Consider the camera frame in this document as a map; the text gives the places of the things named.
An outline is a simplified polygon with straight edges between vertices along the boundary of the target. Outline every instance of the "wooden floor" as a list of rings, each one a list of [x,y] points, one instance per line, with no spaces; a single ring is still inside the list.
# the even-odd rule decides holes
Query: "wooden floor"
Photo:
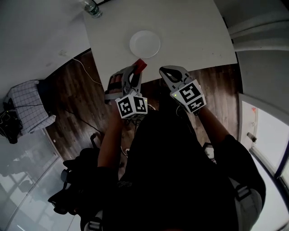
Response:
[[[90,76],[100,82],[91,51],[79,55]],[[240,74],[238,65],[226,65],[192,71],[204,91],[208,108],[217,116],[228,131],[238,138],[238,90]],[[90,136],[95,129],[76,118],[83,120],[102,132],[107,128],[110,106],[104,104],[104,90],[101,85],[91,81],[80,63],[75,60],[65,64],[46,79],[54,90],[51,105],[56,115],[54,124],[47,131],[61,156],[67,160],[75,158],[83,148],[92,147]],[[158,109],[159,81],[142,84],[141,92],[148,103]],[[209,142],[208,136],[194,115],[189,115],[201,145]],[[122,133],[122,148],[129,148],[135,128],[129,125]]]

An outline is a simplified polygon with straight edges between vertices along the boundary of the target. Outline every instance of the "plaid cloth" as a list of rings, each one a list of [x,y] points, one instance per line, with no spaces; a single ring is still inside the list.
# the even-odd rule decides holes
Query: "plaid cloth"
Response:
[[[39,81],[31,80],[10,89],[7,98],[11,98],[18,118],[22,121],[22,134],[30,133],[53,124],[55,115],[48,116],[38,94]]]

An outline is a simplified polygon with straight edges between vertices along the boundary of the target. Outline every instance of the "person's arm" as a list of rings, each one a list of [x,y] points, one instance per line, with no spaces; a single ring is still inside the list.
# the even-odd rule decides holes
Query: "person's arm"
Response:
[[[220,121],[214,116],[214,114],[206,107],[202,107],[199,112],[199,119],[208,134],[208,137],[215,147],[230,133],[225,129],[225,127],[220,123]]]
[[[121,76],[113,77],[111,83],[121,82]],[[110,93],[116,93],[121,91],[120,89],[111,90]],[[118,170],[120,162],[120,150],[121,150],[121,132],[123,127],[123,121],[119,114],[117,104],[112,101],[112,115],[108,122],[108,129],[104,135],[103,143],[100,147],[98,156],[98,167],[108,167],[114,170]]]
[[[199,118],[214,146],[214,157],[218,167],[228,177],[240,184],[257,190],[264,206],[266,197],[265,183],[260,176],[250,153],[224,128],[210,110],[204,106],[200,109]]]

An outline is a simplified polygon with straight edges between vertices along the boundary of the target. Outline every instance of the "glass bottle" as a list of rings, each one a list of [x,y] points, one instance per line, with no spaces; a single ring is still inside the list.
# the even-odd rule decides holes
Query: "glass bottle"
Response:
[[[93,18],[99,18],[103,12],[99,9],[95,1],[93,0],[81,0],[82,8],[89,13]]]

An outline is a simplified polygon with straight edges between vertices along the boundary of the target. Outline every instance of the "white wall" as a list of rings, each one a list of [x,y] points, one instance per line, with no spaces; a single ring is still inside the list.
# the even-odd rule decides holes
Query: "white wall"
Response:
[[[88,48],[76,0],[0,1],[0,99],[12,86],[44,79]]]
[[[260,14],[287,12],[281,0],[214,0],[228,27]]]
[[[20,137],[16,144],[0,136],[0,148],[0,230],[5,230],[26,194],[58,155],[42,130]]]
[[[281,0],[214,0],[229,27],[248,19],[270,13],[288,15]],[[289,29],[274,29],[234,39],[235,44],[260,39],[287,39]],[[262,109],[289,125],[289,51],[237,52],[241,69],[243,93],[261,102]]]
[[[252,148],[252,140],[247,136],[248,132],[255,134],[256,107],[242,101],[239,95],[239,138],[238,141],[249,151]]]
[[[289,114],[289,51],[241,51],[238,60],[243,93]]]
[[[276,172],[288,144],[289,126],[258,109],[256,137],[254,146]]]
[[[289,214],[273,181],[258,161],[255,158],[253,160],[266,185],[266,200],[260,217],[251,231],[276,231],[289,221]]]
[[[286,164],[281,176],[286,185],[289,185],[289,163]]]
[[[80,231],[80,224],[73,222],[74,216],[54,212],[47,201],[62,189],[60,175],[64,168],[59,158],[22,201],[7,231]]]

